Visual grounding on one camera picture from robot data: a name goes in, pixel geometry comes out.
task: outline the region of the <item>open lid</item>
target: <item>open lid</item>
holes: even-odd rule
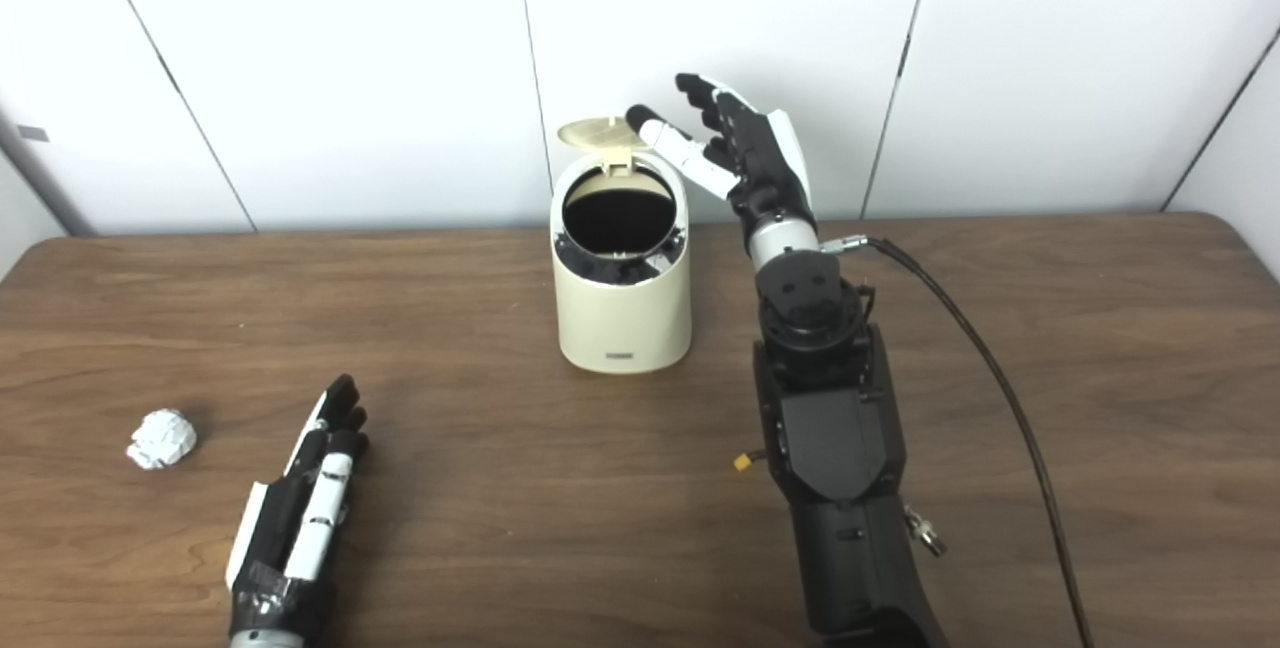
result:
[[[556,136],[566,146],[599,152],[604,159],[605,174],[630,173],[631,152],[648,147],[621,115],[573,120],[561,127]]]

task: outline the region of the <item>white wall panel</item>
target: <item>white wall panel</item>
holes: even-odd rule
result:
[[[133,0],[260,229],[550,200],[522,0]]]
[[[1280,278],[1280,51],[1258,67],[1170,210],[1230,223]]]
[[[1280,0],[922,0],[869,216],[1157,209]]]
[[[0,114],[76,232],[250,229],[125,0],[0,0]]]
[[[556,131],[648,104],[699,138],[678,70],[790,111],[824,218],[856,215],[915,0],[527,0],[553,173]],[[695,218],[727,209],[690,190]]]
[[[0,152],[0,278],[28,247],[67,234],[36,192]]]

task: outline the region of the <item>cream trash can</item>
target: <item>cream trash can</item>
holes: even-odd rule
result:
[[[589,151],[563,170],[552,196],[561,352],[598,373],[667,368],[692,338],[680,174],[644,152],[622,118],[576,120],[558,136]]]

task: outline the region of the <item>wooden table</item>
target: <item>wooden table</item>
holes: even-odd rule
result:
[[[968,311],[1056,480],[1098,645],[1280,645],[1280,291],[1202,215],[831,224]],[[737,228],[694,233],[694,347],[617,378],[556,346],[541,231],[59,239],[0,284],[0,645],[223,644],[255,479],[356,375],[372,451],[330,644],[810,643],[760,446]],[[951,552],[916,561],[956,648],[1074,645],[1019,434],[973,347],[872,254],[910,464]],[[129,433],[200,447],[143,473]]]

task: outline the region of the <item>robotic forearm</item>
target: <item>robotic forearm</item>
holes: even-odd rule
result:
[[[872,289],[842,279],[818,243],[791,120],[713,79],[680,74],[676,87],[719,137],[694,142],[645,106],[627,123],[742,224],[760,297],[765,453],[791,507],[809,625],[832,644],[946,648],[910,537],[936,552],[941,542],[899,496],[906,448],[884,344],[864,309]]]
[[[284,474],[255,483],[227,563],[232,648],[314,645],[329,620],[329,553],[347,511],[347,482],[369,447],[349,375],[316,402]]]

